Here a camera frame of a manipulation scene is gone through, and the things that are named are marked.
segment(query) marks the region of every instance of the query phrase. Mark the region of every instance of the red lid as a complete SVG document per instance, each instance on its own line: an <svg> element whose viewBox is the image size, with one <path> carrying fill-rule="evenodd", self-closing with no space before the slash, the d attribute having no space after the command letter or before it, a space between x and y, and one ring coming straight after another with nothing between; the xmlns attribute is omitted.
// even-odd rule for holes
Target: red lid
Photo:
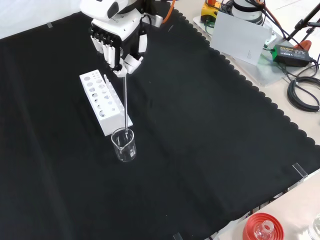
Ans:
<svg viewBox="0 0 320 240"><path fill-rule="evenodd" d="M271 221L274 225L274 235L272 240L283 240L285 238L284 229L280 222L275 217L261 212L253 214L251 217L249 217L243 229L243 240L256 240L254 233L255 227L264 221Z"/></svg>

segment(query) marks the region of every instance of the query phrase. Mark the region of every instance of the white robotic hand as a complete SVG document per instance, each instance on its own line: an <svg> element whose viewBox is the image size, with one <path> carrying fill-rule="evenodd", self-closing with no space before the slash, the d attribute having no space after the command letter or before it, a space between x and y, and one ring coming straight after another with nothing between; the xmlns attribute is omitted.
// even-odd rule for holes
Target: white robotic hand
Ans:
<svg viewBox="0 0 320 240"><path fill-rule="evenodd" d="M155 0L82 0L81 11L93 18L90 37L112 71L122 78L141 64L148 38L143 22L159 27L162 17L152 6Z"/></svg>

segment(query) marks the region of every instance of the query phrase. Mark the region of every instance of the black power adapter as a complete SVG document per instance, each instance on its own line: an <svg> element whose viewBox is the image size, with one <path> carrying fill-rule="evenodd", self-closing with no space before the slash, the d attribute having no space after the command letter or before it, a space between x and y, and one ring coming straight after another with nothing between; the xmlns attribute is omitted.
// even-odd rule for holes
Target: black power adapter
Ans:
<svg viewBox="0 0 320 240"><path fill-rule="evenodd" d="M275 45L271 54L274 62L287 67L305 67L313 61L308 51L291 46Z"/></svg>

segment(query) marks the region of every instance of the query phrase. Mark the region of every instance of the white paper sheet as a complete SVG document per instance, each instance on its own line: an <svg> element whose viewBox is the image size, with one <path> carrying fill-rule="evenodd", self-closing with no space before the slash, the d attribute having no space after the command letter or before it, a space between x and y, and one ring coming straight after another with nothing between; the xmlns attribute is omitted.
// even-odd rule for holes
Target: white paper sheet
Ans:
<svg viewBox="0 0 320 240"><path fill-rule="evenodd" d="M214 24L210 47L247 63L257 65L268 29L219 12Z"/></svg>

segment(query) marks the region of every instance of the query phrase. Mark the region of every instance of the red cap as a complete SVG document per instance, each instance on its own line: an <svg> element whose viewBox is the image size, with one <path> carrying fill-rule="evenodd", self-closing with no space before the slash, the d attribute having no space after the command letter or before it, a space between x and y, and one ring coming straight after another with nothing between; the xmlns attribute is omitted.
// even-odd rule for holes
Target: red cap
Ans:
<svg viewBox="0 0 320 240"><path fill-rule="evenodd" d="M208 5L214 6L216 4L216 0L207 0Z"/></svg>

